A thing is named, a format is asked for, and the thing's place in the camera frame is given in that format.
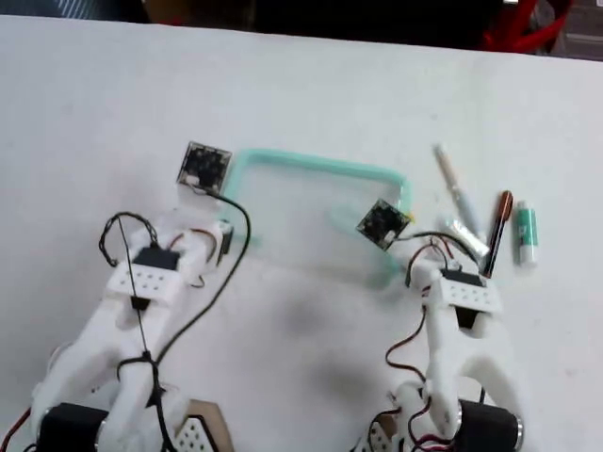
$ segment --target glue stick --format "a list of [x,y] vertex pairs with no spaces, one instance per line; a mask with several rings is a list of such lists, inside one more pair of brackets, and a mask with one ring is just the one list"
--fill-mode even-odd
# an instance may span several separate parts
[[517,205],[517,235],[519,236],[519,265],[536,266],[538,262],[536,214],[525,201]]

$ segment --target pen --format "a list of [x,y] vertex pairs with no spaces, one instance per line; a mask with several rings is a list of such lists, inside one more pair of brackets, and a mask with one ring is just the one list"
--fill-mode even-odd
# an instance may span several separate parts
[[433,151],[435,152],[435,158],[437,158],[437,161],[440,164],[440,169],[444,173],[444,178],[448,184],[448,189],[456,201],[456,205],[461,212],[461,216],[463,217],[465,224],[479,240],[485,243],[486,235],[483,232],[483,229],[480,227],[477,215],[475,214],[475,210],[471,206],[469,199],[459,186],[459,182],[457,181],[456,175],[452,170],[448,156],[444,153],[444,150],[439,144],[435,145]]
[[486,264],[483,266],[481,274],[486,278],[492,277],[494,271],[494,262],[497,259],[498,246],[500,245],[500,238],[502,237],[502,231],[504,230],[505,223],[511,215],[513,210],[513,195],[509,190],[503,191],[500,195],[500,201],[498,202],[497,219],[494,222],[494,228],[492,228],[492,235],[490,235],[490,254]]

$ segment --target white tabletop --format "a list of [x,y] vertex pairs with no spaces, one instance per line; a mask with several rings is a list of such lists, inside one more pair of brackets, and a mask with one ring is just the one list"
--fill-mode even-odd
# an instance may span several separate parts
[[[189,140],[397,170],[424,227],[454,212],[431,152],[439,141],[485,224],[502,189],[535,206],[538,268],[513,266],[510,231],[498,256],[506,322],[543,450],[595,450],[601,80],[603,66],[585,61],[0,17],[0,429],[94,310],[109,275],[96,248],[106,219],[173,207]],[[383,353],[418,306],[396,287],[250,258],[162,375],[219,402],[238,451],[348,450],[407,377]],[[425,337],[400,356],[425,366]]]

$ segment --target brown marker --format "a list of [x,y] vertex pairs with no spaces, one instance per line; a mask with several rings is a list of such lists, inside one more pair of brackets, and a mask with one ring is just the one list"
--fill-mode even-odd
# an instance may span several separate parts
[[490,235],[490,254],[488,254],[488,260],[481,274],[486,278],[492,277],[494,271],[494,262],[497,259],[498,246],[500,245],[500,238],[502,237],[502,231],[504,230],[505,223],[511,216],[513,210],[513,195],[509,190],[503,191],[500,195],[500,201],[498,202],[497,219],[492,229],[492,235]]

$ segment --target plastic container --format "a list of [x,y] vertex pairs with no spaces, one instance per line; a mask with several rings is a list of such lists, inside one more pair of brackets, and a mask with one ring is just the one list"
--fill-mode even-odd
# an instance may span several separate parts
[[379,198],[408,213],[408,184],[391,169],[248,150],[235,155],[224,195],[249,211],[257,256],[368,285],[386,283],[395,271],[391,257],[355,230]]

